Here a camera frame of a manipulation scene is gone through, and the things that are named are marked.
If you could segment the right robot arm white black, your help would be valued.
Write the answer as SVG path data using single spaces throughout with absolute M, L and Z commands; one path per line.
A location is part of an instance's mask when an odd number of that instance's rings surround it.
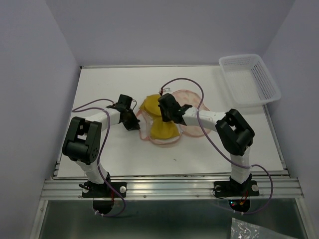
M 191 105 L 181 106 L 172 94 L 164 94 L 159 99 L 159 108 L 163 121 L 172 121 L 185 126 L 198 126 L 205 136 L 206 129 L 219 135 L 229 157 L 220 154 L 231 163 L 231 181 L 229 188 L 234 194 L 241 194 L 247 189 L 247 180 L 251 176 L 249 165 L 250 146 L 255 132 L 236 110 L 219 113 L 199 110 Z

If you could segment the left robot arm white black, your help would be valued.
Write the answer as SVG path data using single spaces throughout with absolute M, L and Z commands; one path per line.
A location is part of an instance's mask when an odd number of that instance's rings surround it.
M 101 135 L 110 127 L 122 124 L 126 130 L 139 130 L 139 120 L 134 114 L 131 104 L 135 100 L 132 97 L 121 94 L 117 102 L 105 108 L 92 107 L 92 110 L 100 110 L 100 113 L 88 118 L 73 117 L 69 123 L 66 137 L 62 146 L 62 154 L 74 161 L 87 176 L 88 182 L 94 184 L 94 191 L 99 196 L 110 193 L 111 184 L 106 181 L 109 173 L 100 165 Z

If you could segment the floral mesh laundry bag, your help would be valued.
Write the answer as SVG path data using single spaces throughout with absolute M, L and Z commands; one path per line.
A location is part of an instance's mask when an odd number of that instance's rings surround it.
M 169 145 L 177 143 L 184 134 L 199 138 L 211 132 L 210 129 L 202 130 L 198 120 L 195 124 L 187 124 L 182 118 L 187 109 L 199 106 L 201 97 L 197 93 L 178 90 L 170 97 L 164 97 L 163 102 L 160 97 L 160 94 L 146 96 L 136 113 L 140 120 L 140 140 Z

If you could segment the yellow bra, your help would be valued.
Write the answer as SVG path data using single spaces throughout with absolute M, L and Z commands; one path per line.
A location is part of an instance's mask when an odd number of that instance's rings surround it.
M 147 123 L 148 139 L 171 140 L 178 139 L 181 133 L 172 121 L 164 122 L 159 108 L 159 94 L 147 96 L 139 107 L 136 116 L 142 115 Z

